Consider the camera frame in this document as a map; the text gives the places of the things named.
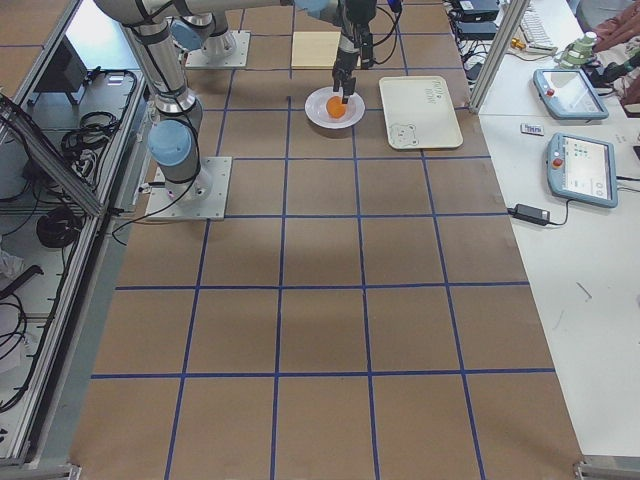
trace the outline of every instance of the small label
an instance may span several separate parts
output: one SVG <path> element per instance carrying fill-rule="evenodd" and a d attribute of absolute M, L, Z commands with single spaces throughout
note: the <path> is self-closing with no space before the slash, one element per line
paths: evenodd
<path fill-rule="evenodd" d="M 542 125 L 530 125 L 528 123 L 521 123 L 520 131 L 526 135 L 538 135 L 540 137 L 544 136 L 544 129 L 542 128 Z"/>

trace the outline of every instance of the power adapter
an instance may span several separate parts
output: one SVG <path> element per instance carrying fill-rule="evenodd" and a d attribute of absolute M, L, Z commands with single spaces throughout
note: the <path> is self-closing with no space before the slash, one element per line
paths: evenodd
<path fill-rule="evenodd" d="M 507 211 L 513 218 L 529 223 L 535 223 L 536 225 L 542 225 L 543 227 L 551 223 L 548 210 L 541 210 L 539 208 L 518 203 L 515 207 L 508 208 Z"/>

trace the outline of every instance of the orange fruit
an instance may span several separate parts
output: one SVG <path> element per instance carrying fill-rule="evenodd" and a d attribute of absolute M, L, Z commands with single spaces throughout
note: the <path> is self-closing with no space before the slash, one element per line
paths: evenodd
<path fill-rule="evenodd" d="M 347 112 L 347 106 L 342 103 L 342 97 L 333 96 L 327 100 L 327 113 L 332 118 L 340 118 Z"/>

